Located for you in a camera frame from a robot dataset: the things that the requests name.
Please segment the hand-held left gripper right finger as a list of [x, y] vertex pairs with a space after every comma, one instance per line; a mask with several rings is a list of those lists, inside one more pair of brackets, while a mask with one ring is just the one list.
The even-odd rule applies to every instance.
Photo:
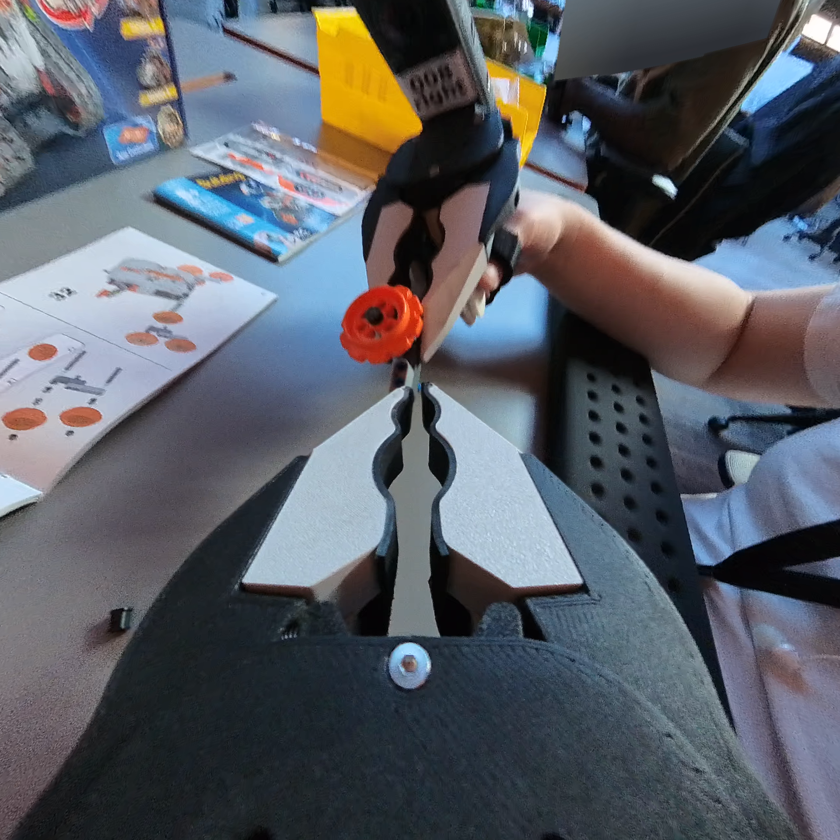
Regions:
[[583, 592], [583, 576], [524, 454], [439, 386], [422, 386], [438, 627], [476, 627], [497, 603]]

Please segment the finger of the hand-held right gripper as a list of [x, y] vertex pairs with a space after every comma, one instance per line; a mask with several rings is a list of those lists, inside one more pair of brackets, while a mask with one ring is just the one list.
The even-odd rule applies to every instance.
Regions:
[[459, 319], [487, 267], [480, 239], [488, 185], [466, 185], [439, 209], [413, 211], [408, 228], [408, 288], [423, 306], [423, 330], [408, 352], [429, 362]]
[[438, 208], [368, 203], [364, 210], [364, 263], [369, 288], [406, 287], [424, 299], [438, 256]]

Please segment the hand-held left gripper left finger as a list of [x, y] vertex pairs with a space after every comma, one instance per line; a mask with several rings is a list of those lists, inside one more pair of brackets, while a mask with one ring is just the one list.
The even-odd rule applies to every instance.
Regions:
[[389, 623], [414, 393], [399, 388], [312, 450], [242, 578], [248, 592], [332, 603], [347, 623]]

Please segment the orange toy wheel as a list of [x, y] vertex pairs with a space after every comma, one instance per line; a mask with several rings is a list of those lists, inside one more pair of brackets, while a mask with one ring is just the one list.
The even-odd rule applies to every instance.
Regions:
[[424, 307], [409, 287], [382, 285], [354, 299], [341, 321], [340, 342], [354, 361], [384, 364], [420, 338]]

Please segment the grey desk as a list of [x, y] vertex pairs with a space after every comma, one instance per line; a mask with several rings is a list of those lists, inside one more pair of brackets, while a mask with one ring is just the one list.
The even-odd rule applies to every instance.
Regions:
[[[185, 95], [190, 141], [265, 121], [377, 173], [387, 156], [320, 120], [319, 80], [227, 38], [170, 18], [182, 79], [235, 81]], [[382, 367], [339, 343], [364, 287], [356, 215], [283, 266], [156, 205], [151, 192], [205, 167], [187, 149], [112, 171], [2, 215], [2, 279], [132, 226], [261, 286], [277, 300], [218, 352], [96, 445], [37, 504], [2, 520], [2, 838], [76, 744], [137, 623], [175, 570], [218, 524], [298, 455], [385, 392]], [[547, 296], [520, 276], [471, 328], [461, 322], [423, 376], [520, 449], [541, 448]], [[400, 565], [393, 632], [436, 630], [426, 589], [436, 483], [415, 411], [406, 467], [392, 486]]]

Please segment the person's right hand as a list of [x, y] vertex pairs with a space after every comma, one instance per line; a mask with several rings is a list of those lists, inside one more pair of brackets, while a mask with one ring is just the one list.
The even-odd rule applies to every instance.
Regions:
[[540, 281], [556, 272], [581, 222], [589, 217], [580, 204], [560, 196], [525, 191], [513, 214], [494, 237], [490, 260], [478, 291], [492, 303], [501, 288], [518, 275]]

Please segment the yellow plastic bin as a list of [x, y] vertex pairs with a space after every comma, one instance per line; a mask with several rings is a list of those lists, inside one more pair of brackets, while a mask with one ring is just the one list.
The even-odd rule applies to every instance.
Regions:
[[[353, 7], [315, 7], [322, 120], [386, 152], [422, 125]], [[511, 122], [524, 165], [539, 131], [546, 88], [487, 62], [497, 105]]]

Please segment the printed sticker sheet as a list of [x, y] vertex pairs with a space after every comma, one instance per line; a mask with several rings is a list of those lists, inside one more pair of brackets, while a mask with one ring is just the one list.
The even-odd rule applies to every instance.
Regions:
[[302, 200], [334, 216], [364, 204], [374, 188], [367, 171], [291, 137], [264, 122], [250, 122], [190, 149], [200, 160]]

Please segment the black perforated chair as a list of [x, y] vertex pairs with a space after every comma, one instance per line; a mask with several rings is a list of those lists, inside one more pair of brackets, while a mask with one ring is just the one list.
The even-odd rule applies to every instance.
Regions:
[[650, 366], [555, 301], [548, 334], [544, 463], [617, 531], [667, 592], [731, 719]]

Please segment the plastic bag of parts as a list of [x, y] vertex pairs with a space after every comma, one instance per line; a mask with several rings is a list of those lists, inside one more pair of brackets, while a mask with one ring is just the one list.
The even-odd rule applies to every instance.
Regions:
[[532, 19], [505, 17], [489, 9], [471, 9], [481, 47], [488, 60], [504, 65], [537, 83], [544, 83], [550, 71], [543, 59], [549, 29]]

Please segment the blue booklet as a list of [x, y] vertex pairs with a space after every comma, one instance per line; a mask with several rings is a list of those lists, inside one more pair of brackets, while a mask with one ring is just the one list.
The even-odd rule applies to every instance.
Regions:
[[361, 205], [321, 206], [236, 171], [172, 178], [154, 189], [153, 198], [279, 265], [356, 214]]

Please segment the person's grey shoe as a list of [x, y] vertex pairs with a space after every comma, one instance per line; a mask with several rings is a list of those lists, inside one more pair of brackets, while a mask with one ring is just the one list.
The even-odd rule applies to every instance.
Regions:
[[727, 449], [717, 460], [717, 470], [724, 488], [744, 485], [761, 459], [760, 454], [740, 449]]

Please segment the person's white shirt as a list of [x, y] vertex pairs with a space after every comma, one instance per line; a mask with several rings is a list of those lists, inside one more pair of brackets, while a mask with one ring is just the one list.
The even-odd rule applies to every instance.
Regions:
[[[755, 293], [702, 386], [838, 408], [838, 284]], [[838, 520], [838, 419], [785, 437], [747, 479], [684, 501], [698, 562]], [[744, 748], [804, 838], [838, 838], [838, 606], [709, 581]]]

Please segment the office chair with dark jacket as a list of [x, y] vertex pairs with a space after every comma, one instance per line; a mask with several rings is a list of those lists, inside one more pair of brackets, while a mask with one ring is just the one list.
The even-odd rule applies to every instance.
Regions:
[[762, 105], [747, 128], [747, 150], [696, 206], [689, 260], [792, 214], [838, 180], [839, 56]]

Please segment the blue toy box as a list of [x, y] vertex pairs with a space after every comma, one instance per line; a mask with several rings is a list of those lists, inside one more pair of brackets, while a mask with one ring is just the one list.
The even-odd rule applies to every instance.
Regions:
[[1, 2], [1, 210], [178, 149], [161, 2]]

